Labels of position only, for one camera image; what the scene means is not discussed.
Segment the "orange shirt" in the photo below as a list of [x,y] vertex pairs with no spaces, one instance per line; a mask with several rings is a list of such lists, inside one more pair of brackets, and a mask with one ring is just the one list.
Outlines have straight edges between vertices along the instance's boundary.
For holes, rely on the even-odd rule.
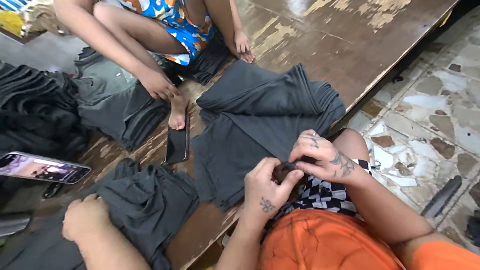
[[[364,222],[325,210],[297,209],[277,221],[262,244],[262,270],[400,270],[390,248]],[[480,257],[456,245],[429,242],[412,270],[480,270]]]

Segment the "phone screen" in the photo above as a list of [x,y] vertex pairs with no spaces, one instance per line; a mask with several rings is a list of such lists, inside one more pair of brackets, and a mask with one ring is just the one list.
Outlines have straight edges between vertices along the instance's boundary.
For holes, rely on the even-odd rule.
[[73,184],[90,172],[80,164],[64,163],[24,153],[8,153],[0,159],[0,175]]
[[188,127],[175,130],[168,128],[167,154],[165,163],[172,164],[187,160],[189,148],[189,129]]

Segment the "terrazzo floor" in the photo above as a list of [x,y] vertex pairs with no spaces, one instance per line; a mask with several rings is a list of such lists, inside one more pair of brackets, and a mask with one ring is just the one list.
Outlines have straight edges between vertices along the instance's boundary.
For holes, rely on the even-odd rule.
[[462,185],[429,222],[480,255],[465,237],[480,209],[480,7],[444,32],[348,123],[378,165],[374,177],[420,213],[444,184]]

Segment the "hand tattoo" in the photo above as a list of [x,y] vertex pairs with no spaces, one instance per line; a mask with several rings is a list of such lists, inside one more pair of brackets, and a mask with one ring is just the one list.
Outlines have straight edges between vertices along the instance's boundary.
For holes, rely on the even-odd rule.
[[341,158],[338,150],[335,149],[335,151],[336,151],[335,158],[332,161],[330,161],[330,163],[332,163],[333,165],[338,165],[342,161],[342,158]]
[[355,170],[355,163],[344,153],[336,150],[336,155],[333,160],[330,161],[333,165],[339,165],[342,170],[342,177],[350,175]]
[[275,206],[272,205],[272,202],[270,200],[265,200],[263,197],[262,197],[262,201],[260,202],[260,205],[262,206],[262,211],[264,213],[268,213],[275,208]]
[[313,148],[317,148],[317,149],[318,149],[317,139],[315,139],[315,138],[310,138],[310,140],[313,141],[313,143],[312,143],[310,146],[313,147]]

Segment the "black and white checkered fabric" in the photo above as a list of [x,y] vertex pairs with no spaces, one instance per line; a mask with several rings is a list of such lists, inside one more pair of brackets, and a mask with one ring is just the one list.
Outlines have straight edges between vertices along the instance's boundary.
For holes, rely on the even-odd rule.
[[[369,162],[364,160],[353,161],[370,175],[372,174],[372,166]],[[285,213],[294,209],[323,209],[362,219],[350,197],[348,197],[343,184],[327,182],[313,176],[308,178],[300,199],[287,207]]]

